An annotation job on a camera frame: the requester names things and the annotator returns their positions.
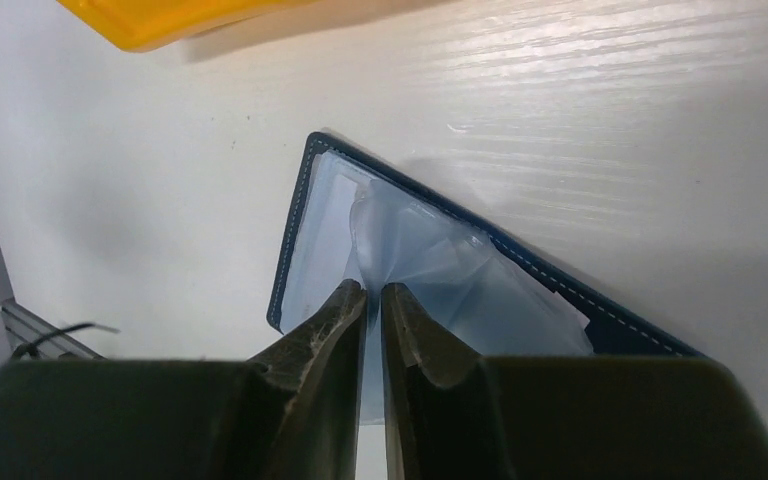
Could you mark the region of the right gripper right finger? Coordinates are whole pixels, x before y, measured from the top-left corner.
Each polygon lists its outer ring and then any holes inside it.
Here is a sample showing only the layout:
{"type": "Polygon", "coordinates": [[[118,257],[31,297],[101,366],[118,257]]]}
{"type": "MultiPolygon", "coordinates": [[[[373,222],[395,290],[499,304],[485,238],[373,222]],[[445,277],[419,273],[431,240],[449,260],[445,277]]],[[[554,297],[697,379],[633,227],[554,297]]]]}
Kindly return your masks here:
{"type": "Polygon", "coordinates": [[[484,356],[383,289],[393,479],[768,479],[768,430],[701,358],[484,356]]]}

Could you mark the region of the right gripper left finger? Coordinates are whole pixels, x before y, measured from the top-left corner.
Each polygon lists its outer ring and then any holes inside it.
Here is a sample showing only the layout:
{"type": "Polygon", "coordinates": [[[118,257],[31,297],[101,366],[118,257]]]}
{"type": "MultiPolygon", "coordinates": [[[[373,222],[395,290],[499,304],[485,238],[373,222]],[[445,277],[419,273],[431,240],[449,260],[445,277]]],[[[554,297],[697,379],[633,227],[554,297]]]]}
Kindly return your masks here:
{"type": "Polygon", "coordinates": [[[243,362],[12,360],[0,479],[351,479],[366,291],[243,362]]]}

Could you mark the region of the blue card holder wallet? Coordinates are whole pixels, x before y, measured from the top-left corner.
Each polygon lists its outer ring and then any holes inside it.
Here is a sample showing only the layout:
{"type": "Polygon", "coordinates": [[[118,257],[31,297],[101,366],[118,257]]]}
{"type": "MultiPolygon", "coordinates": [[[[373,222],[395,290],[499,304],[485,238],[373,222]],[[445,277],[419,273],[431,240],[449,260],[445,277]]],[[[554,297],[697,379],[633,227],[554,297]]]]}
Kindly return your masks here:
{"type": "Polygon", "coordinates": [[[360,420],[385,418],[381,292],[406,285],[484,355],[691,356],[694,349],[524,242],[363,150],[310,134],[267,310],[295,329],[342,281],[369,295],[360,420]]]}

